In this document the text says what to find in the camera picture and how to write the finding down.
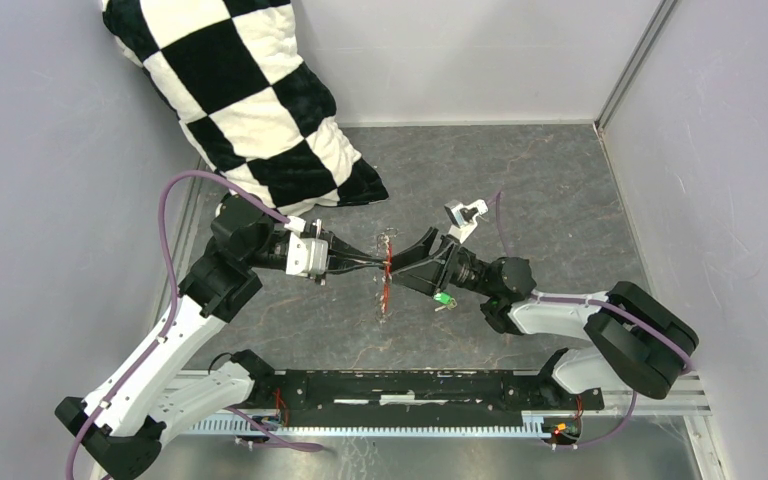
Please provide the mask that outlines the small green object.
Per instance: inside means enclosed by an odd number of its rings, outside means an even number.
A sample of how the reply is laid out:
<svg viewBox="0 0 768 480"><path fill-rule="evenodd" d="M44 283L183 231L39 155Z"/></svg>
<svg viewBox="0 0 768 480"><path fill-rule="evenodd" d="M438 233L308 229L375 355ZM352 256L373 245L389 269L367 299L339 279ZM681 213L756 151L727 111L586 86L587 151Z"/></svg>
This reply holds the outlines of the small green object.
<svg viewBox="0 0 768 480"><path fill-rule="evenodd" d="M457 307L457 300L446 292L437 292L432 296L432 299L437 303L434 308L435 312L453 310Z"/></svg>

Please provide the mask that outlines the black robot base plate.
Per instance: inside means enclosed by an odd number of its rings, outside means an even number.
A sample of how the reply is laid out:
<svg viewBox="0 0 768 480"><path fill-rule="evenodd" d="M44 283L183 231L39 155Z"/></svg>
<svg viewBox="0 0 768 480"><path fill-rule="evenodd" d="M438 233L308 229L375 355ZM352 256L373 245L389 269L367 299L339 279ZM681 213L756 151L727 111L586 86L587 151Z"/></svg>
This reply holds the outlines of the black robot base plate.
<svg viewBox="0 0 768 480"><path fill-rule="evenodd" d="M286 370L256 380L249 408L280 408L292 427L513 427L522 413L599 411L599 389L563 390L516 370Z"/></svg>

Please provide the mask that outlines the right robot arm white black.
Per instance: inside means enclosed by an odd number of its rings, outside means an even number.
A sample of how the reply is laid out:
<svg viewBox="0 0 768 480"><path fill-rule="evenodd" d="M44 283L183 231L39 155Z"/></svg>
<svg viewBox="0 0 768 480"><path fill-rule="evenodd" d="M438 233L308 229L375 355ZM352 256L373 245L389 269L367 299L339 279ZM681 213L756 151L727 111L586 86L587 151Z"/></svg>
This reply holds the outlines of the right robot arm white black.
<svg viewBox="0 0 768 480"><path fill-rule="evenodd" d="M429 297L460 288L485 297L480 310L500 334L553 335L585 343L560 351L537 382L540 400L562 408L577 394L627 388L662 400L692 371L697 333L633 282L590 294L541 292L528 260L483 261L452 235L430 229L393 255L391 280Z"/></svg>

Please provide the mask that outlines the metal key holder red handle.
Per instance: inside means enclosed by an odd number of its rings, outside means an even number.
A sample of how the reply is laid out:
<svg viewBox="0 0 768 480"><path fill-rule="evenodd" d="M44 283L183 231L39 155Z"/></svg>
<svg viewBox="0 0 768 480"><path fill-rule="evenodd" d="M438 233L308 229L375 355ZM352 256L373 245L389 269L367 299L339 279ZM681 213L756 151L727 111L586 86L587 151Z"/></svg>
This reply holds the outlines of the metal key holder red handle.
<svg viewBox="0 0 768 480"><path fill-rule="evenodd" d="M396 228L387 227L376 237L377 253L385 261L379 280L381 291L377 296L378 306L376 307L376 319L381 324L386 322L390 313L391 262L394 255L394 240L398 234L399 231Z"/></svg>

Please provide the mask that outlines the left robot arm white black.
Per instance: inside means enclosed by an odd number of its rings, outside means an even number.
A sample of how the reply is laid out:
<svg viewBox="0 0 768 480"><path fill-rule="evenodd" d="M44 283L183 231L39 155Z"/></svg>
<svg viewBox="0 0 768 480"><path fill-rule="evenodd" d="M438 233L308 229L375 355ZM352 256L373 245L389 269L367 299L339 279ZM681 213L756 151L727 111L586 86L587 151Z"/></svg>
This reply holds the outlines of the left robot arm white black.
<svg viewBox="0 0 768 480"><path fill-rule="evenodd" d="M214 412L240 404L266 405L273 379L228 360L205 379L163 398L168 384L208 340L259 292L256 271L272 269L322 280L388 261L349 246L319 222L283 217L249 195L229 195L211 224L203 255L183 279L169 277L170 305L124 363L86 396L66 397L56 417L109 479L136 479L181 432Z"/></svg>

